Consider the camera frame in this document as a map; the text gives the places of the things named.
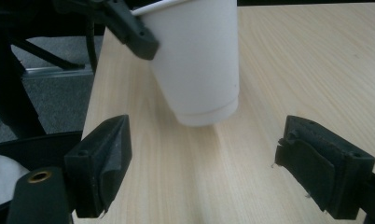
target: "gray carpet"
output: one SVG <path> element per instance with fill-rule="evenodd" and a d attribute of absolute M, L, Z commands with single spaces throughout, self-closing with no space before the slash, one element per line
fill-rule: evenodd
<path fill-rule="evenodd" d="M 102 40 L 95 37 L 97 55 Z M 38 37 L 29 41 L 69 62 L 90 64 L 84 37 Z M 12 50 L 26 68 L 54 66 L 21 49 Z M 83 129 L 92 82 L 93 76 L 50 77 L 24 80 L 23 85 L 46 133 L 64 133 Z M 0 143 L 14 139 L 16 136 L 0 120 Z"/>

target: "black chair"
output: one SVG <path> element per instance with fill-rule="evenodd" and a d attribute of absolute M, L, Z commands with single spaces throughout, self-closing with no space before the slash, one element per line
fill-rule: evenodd
<path fill-rule="evenodd" d="M 26 49 L 62 69 L 76 69 L 69 63 L 38 48 L 27 38 L 37 36 L 86 36 L 91 67 L 95 70 L 96 57 L 93 36 L 103 35 L 104 26 L 94 25 L 85 16 L 55 11 L 51 1 L 0 1 L 0 120 L 18 138 L 45 134 L 38 115 L 21 83 L 25 68 L 11 51 L 10 45 Z"/>

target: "wooden table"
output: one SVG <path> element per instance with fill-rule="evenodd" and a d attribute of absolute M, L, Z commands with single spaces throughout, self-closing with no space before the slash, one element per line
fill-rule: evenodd
<path fill-rule="evenodd" d="M 239 17 L 239 109 L 203 128 L 178 124 L 148 63 L 105 34 L 84 131 L 129 114 L 133 158 L 109 213 L 76 223 L 363 222 L 362 211 L 322 213 L 271 165 L 287 115 L 375 157 L 375 4 L 240 7 Z"/>

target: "wood grain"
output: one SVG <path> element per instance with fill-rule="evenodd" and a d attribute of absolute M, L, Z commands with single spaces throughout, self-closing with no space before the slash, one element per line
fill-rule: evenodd
<path fill-rule="evenodd" d="M 375 156 L 375 4 L 240 7 L 239 16 L 239 109 L 203 128 L 178 124 L 147 62 L 105 34 L 85 135 L 129 114 L 133 159 L 109 213 L 76 223 L 363 223 L 363 212 L 333 220 L 271 165 L 287 115 Z"/>

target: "cup rim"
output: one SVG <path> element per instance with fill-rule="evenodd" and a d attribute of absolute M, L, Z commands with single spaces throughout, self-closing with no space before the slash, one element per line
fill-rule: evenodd
<path fill-rule="evenodd" d="M 159 2 L 152 3 L 150 5 L 144 6 L 137 8 L 136 10 L 132 10 L 132 15 L 133 16 L 142 16 L 147 13 L 157 11 L 166 7 L 170 7 L 176 4 L 180 4 L 186 1 L 191 1 L 191 0 L 162 0 Z"/>

